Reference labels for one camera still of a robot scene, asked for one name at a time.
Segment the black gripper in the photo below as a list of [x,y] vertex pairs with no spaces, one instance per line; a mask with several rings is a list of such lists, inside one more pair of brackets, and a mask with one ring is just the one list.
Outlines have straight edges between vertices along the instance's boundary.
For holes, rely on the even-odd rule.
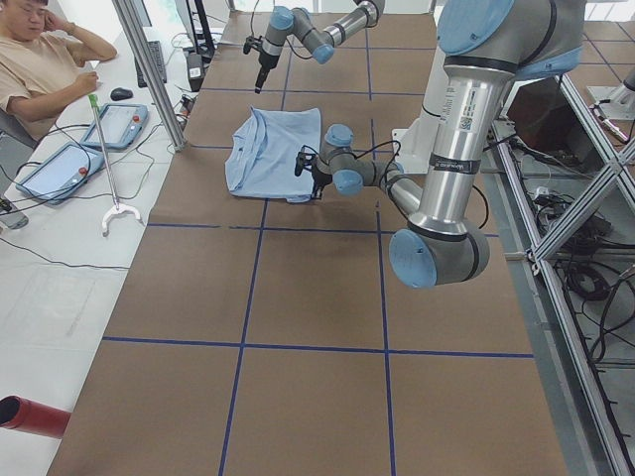
[[317,166],[312,168],[314,186],[311,200],[322,200],[323,190],[332,183],[332,175],[322,172]]
[[278,54],[269,54],[265,51],[261,51],[259,53],[259,63],[260,63],[260,70],[258,72],[257,78],[256,78],[256,82],[255,82],[255,86],[254,86],[254,92],[256,94],[260,94],[265,82],[268,78],[269,72],[272,69],[275,69],[278,65],[279,62],[279,55]]

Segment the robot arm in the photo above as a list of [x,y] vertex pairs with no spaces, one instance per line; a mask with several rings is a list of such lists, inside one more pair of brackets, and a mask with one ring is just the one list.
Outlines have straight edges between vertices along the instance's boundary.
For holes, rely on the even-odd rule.
[[257,51],[260,69],[254,92],[259,94],[269,72],[276,68],[289,36],[295,37],[309,52],[309,58],[319,64],[328,62],[337,47],[364,29],[377,26],[384,13],[385,2],[356,1],[356,8],[336,22],[319,30],[310,13],[304,8],[289,9],[276,6],[270,15],[264,36],[250,35],[245,39],[243,54]]
[[516,80],[542,79],[575,68],[581,55],[582,1],[448,1],[438,45],[448,85],[422,185],[394,161],[359,160],[352,132],[333,124],[320,149],[296,170],[311,172],[312,196],[333,184],[342,195],[382,189],[406,217],[389,245],[394,274],[408,287],[432,288],[477,277],[489,245],[465,217],[486,137]]

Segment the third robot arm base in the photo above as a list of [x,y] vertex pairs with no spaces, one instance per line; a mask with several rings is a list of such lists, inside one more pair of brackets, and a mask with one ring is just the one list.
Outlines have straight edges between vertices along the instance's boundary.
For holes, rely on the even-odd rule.
[[588,86],[586,89],[593,99],[590,109],[600,121],[634,119],[634,70],[618,86]]

